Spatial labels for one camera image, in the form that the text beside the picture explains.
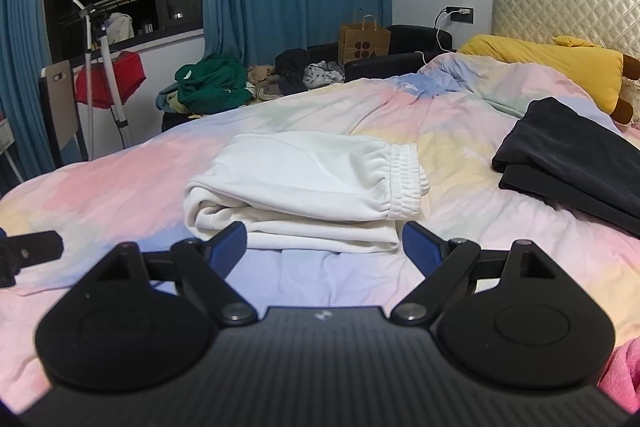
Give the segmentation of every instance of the red clothing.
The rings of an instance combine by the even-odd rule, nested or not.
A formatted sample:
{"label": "red clothing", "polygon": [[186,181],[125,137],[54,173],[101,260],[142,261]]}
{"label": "red clothing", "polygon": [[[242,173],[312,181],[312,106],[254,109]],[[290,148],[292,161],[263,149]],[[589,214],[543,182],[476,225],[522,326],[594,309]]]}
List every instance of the red clothing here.
{"label": "red clothing", "polygon": [[[113,71],[116,74],[116,84],[118,84],[120,98],[122,103],[125,103],[146,79],[140,55],[131,52],[120,52],[120,56],[113,61]],[[102,64],[92,64],[91,79],[94,87],[94,106],[101,109],[110,108],[112,105],[111,93],[109,92],[109,84]],[[78,102],[86,103],[86,71],[84,68],[76,78],[76,97]]]}

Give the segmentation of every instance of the brown plush leg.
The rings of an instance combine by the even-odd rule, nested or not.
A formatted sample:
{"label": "brown plush leg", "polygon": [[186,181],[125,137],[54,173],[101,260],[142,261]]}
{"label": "brown plush leg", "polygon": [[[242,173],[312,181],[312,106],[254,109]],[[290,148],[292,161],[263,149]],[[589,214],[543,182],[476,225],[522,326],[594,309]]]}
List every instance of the brown plush leg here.
{"label": "brown plush leg", "polygon": [[611,113],[611,118],[618,123],[626,125],[633,117],[634,108],[632,105],[625,100],[622,100],[622,98],[619,98],[618,105],[616,105],[616,108]]}
{"label": "brown plush leg", "polygon": [[640,79],[640,60],[622,55],[622,76],[626,76],[631,80]]}

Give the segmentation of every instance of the wall outlet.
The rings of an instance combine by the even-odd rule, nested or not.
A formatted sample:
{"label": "wall outlet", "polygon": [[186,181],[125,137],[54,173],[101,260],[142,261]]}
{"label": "wall outlet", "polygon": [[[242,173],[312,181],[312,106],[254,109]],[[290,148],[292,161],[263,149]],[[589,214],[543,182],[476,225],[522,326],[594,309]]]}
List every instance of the wall outlet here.
{"label": "wall outlet", "polygon": [[[465,13],[460,13],[458,10],[465,10]],[[464,6],[447,6],[447,13],[451,13],[451,20],[453,22],[464,22],[467,24],[474,23],[473,8],[466,8]]]}

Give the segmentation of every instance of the yellow pillow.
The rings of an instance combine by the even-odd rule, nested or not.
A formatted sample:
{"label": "yellow pillow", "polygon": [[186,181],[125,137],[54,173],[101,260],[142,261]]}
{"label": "yellow pillow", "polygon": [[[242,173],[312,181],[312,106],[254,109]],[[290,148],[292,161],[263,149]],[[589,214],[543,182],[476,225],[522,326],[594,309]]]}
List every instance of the yellow pillow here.
{"label": "yellow pillow", "polygon": [[607,114],[616,108],[622,89],[622,53],[562,36],[558,44],[534,44],[493,35],[476,35],[458,52],[493,57],[501,62],[542,64],[564,74],[589,93]]}

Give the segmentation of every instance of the white cable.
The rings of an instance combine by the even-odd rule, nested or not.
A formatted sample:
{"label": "white cable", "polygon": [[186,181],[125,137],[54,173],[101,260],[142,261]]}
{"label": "white cable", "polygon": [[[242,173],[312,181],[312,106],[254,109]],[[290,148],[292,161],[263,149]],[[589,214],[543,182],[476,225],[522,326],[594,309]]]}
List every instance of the white cable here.
{"label": "white cable", "polygon": [[414,53],[419,53],[420,55],[422,55],[422,61],[424,62],[424,65],[426,66],[427,65],[427,60],[426,60],[426,58],[424,58],[424,53],[422,53],[422,52],[414,52]]}
{"label": "white cable", "polygon": [[436,42],[438,43],[438,47],[439,47],[442,51],[444,51],[444,52],[446,52],[446,53],[450,53],[450,52],[451,52],[451,50],[446,50],[446,49],[444,49],[444,48],[442,47],[442,44],[440,44],[440,29],[442,28],[442,23],[443,23],[445,20],[447,20],[447,17],[449,17],[452,13],[462,13],[462,10],[455,10],[455,11],[453,11],[453,12],[447,13],[447,14],[442,18],[442,20],[440,21],[440,26],[438,26],[438,27],[436,28]]}

